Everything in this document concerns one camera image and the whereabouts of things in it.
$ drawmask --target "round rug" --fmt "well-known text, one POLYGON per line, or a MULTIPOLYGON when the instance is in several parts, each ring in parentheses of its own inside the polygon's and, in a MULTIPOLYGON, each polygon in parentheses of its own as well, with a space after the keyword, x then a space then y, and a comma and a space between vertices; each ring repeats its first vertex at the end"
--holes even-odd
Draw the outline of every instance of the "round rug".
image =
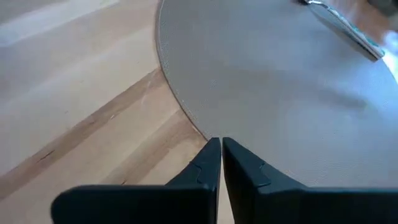
POLYGON ((308 186, 398 186, 398 87, 293 0, 165 0, 160 62, 206 138, 229 136, 308 186))

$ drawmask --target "wooden floor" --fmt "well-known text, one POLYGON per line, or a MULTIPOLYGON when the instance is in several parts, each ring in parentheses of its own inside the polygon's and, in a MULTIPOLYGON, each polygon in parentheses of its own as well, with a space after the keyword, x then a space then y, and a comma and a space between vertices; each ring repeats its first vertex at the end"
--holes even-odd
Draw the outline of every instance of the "wooden floor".
MULTIPOLYGON (((329 1, 390 44, 365 1, 329 1)), ((52 12, 76 0, 0 2, 0 223, 51 223, 51 201, 76 185, 164 184, 206 143, 157 61, 158 0, 80 2, 72 17, 52 12), (55 22, 11 33, 36 17, 55 22)), ((233 223, 223 181, 220 194, 219 223, 233 223)))

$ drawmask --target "black plastic part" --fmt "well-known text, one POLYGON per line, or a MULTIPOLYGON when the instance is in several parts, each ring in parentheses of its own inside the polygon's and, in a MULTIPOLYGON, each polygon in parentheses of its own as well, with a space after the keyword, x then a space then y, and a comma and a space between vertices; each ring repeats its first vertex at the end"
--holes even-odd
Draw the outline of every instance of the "black plastic part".
POLYGON ((303 5, 308 5, 308 2, 306 2, 306 0, 297 0, 297 2, 303 5))
POLYGON ((398 223, 397 189, 309 188, 230 138, 223 159, 237 224, 398 223))
POLYGON ((55 224, 197 223, 217 220, 221 144, 211 139, 165 186, 89 185, 53 202, 55 224))

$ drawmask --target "wood grain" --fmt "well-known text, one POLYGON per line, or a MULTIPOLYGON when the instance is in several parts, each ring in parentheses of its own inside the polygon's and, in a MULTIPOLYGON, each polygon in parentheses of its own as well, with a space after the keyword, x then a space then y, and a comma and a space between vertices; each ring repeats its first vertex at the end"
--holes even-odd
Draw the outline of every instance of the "wood grain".
MULTIPOLYGON (((0 22, 57 2, 1 2, 0 22)), ((328 2, 389 44, 365 0, 328 2)), ((77 185, 164 184, 206 143, 159 68, 157 4, 120 0, 0 48, 1 223, 51 223, 51 201, 77 185)), ((384 60, 398 76, 396 55, 384 60)), ((218 215, 233 223, 223 178, 218 215)))

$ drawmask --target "metal object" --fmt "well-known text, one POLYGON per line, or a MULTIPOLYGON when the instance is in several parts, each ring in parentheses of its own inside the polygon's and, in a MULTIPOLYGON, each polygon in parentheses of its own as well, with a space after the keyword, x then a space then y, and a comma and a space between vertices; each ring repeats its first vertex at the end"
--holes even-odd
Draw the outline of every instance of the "metal object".
POLYGON ((354 37, 358 44, 362 45, 369 53, 371 53, 376 59, 382 58, 385 53, 373 40, 366 37, 356 26, 348 22, 339 12, 334 10, 332 7, 321 1, 305 0, 307 4, 315 4, 324 7, 330 14, 336 17, 336 19, 346 28, 349 34, 354 37))

